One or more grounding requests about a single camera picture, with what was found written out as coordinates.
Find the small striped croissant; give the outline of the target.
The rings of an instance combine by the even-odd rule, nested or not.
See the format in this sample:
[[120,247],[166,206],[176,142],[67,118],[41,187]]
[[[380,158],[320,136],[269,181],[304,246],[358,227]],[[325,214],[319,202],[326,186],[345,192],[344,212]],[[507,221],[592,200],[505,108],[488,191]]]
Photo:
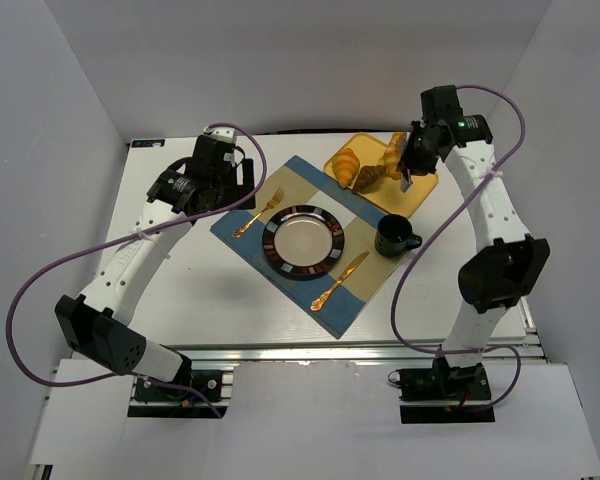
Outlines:
[[397,166],[402,155],[405,139],[405,132],[395,132],[383,153],[382,160],[386,167],[385,174],[394,180],[401,178],[401,172],[397,169]]

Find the metal bread tongs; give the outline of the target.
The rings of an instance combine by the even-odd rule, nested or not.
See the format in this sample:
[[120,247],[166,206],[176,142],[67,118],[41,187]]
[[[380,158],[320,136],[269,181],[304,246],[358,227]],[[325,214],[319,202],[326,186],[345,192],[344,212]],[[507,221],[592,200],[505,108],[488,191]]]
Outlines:
[[402,132],[396,140],[396,152],[398,162],[396,171],[401,174],[401,191],[406,193],[413,184],[411,179],[411,167],[413,164],[414,148],[409,132]]

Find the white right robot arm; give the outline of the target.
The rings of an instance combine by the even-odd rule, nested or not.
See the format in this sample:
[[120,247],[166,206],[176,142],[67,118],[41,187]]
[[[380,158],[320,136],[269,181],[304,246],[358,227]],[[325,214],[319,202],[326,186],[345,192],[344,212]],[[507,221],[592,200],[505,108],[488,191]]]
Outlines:
[[407,191],[414,177],[444,163],[463,197],[458,210],[468,213],[474,229],[476,253],[458,273],[463,302],[436,354],[449,381],[474,374],[495,326],[531,292],[550,254],[547,240],[533,237],[515,211],[485,117],[465,114],[458,91],[446,85],[422,93],[422,117],[399,146],[397,164]]

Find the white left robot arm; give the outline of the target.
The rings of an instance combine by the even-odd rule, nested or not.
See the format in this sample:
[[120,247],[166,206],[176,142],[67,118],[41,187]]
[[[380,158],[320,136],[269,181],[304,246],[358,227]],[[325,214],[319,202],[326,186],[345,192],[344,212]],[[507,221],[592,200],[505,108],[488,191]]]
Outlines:
[[170,164],[151,185],[130,239],[76,297],[57,302],[55,314],[72,350],[116,375],[189,384],[190,360],[130,323],[147,286],[198,215],[254,207],[253,162],[236,162],[236,142],[234,127],[207,127],[193,153]]

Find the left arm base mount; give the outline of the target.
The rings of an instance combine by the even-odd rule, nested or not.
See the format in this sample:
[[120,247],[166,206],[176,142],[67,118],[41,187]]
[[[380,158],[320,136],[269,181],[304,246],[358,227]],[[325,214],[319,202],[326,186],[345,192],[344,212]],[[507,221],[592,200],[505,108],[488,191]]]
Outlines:
[[155,385],[151,378],[134,381],[127,416],[146,419],[218,419],[223,417],[232,394],[234,367],[203,363],[194,367],[189,390],[175,390]]

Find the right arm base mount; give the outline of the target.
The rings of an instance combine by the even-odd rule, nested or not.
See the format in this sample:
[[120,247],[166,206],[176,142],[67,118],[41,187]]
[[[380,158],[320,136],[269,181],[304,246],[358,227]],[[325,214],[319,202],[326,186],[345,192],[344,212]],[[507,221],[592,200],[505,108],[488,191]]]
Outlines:
[[486,370],[481,363],[451,368],[437,361],[428,368],[391,371],[387,380],[400,391],[403,425],[494,423]]

